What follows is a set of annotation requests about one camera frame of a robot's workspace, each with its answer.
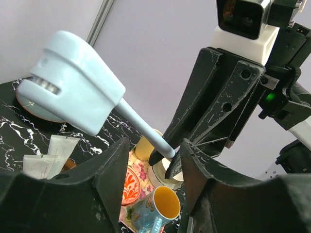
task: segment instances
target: white backdrop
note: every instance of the white backdrop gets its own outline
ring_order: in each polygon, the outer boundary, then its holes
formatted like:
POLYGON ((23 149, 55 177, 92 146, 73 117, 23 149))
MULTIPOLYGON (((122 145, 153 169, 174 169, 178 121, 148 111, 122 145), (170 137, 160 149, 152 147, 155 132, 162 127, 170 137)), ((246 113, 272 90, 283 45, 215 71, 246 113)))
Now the white backdrop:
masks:
MULTIPOLYGON (((295 18, 311 28, 311 2, 295 18)), ((125 99, 153 127, 169 125, 199 50, 217 25, 216 0, 116 0, 94 46, 127 88, 125 99)), ((311 59, 299 82, 311 91, 311 59)), ((219 161, 257 177, 295 138, 256 109, 219 161)))
POLYGON ((87 39, 103 0, 0 0, 0 83, 29 75, 58 30, 87 39))

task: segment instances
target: mug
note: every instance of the mug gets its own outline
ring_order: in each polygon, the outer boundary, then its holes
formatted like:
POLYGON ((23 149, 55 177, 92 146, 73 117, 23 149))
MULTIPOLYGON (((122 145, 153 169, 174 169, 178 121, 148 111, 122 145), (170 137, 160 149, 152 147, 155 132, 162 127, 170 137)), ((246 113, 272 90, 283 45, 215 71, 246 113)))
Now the mug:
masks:
POLYGON ((132 224, 139 233, 158 233, 179 216, 180 202, 175 192, 159 186, 132 207, 132 224))
MULTIPOLYGON (((160 136, 163 135, 159 130, 154 129, 154 131, 160 136)), ((141 161, 148 161, 154 149, 154 146, 143 136, 135 146, 135 155, 141 161)))

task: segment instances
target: plate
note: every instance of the plate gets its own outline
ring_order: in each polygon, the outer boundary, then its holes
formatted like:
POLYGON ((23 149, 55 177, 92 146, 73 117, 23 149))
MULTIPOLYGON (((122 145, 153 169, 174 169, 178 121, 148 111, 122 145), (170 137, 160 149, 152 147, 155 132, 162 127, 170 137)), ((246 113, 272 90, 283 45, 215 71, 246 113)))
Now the plate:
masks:
POLYGON ((127 168, 124 190, 122 196, 122 205, 129 205, 135 202, 139 196, 141 191, 140 180, 136 173, 130 168, 127 168))
POLYGON ((34 102, 30 101, 26 97, 20 95, 16 91, 16 99, 18 100, 19 104, 30 114, 36 116, 37 118, 56 122, 56 123, 64 123, 65 121, 58 116, 55 116, 53 113, 45 110, 44 108, 40 107, 39 105, 35 104, 34 102))

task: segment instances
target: green led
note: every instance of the green led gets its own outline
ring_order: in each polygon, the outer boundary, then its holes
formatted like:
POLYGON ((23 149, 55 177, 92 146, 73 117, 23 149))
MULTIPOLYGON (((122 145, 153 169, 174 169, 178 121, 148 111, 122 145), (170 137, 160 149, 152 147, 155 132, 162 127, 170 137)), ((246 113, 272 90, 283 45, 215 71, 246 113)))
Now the green led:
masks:
POLYGON ((266 98, 266 101, 272 101, 274 98, 275 98, 275 94, 274 93, 270 93, 267 98, 266 98))

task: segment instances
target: tray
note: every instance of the tray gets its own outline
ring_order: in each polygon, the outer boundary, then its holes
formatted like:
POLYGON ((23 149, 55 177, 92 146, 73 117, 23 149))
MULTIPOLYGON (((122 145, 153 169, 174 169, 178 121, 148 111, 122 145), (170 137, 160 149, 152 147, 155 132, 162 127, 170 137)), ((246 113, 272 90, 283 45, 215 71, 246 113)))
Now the tray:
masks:
MULTIPOLYGON (((152 183, 150 182, 148 178, 149 164, 148 164, 148 161, 139 160, 136 157, 135 151, 133 149, 129 153, 128 166, 130 166, 136 172, 137 176, 140 179, 141 192, 140 192, 140 197, 136 201, 138 202, 155 189, 155 187, 152 185, 152 183)), ((122 222, 125 226, 127 226, 127 228, 129 228, 134 233, 138 233, 138 230, 136 230, 134 226, 132 225, 130 210, 131 210, 131 206, 134 205, 136 202, 128 206, 121 206, 120 216, 119 216, 119 221, 122 222)))

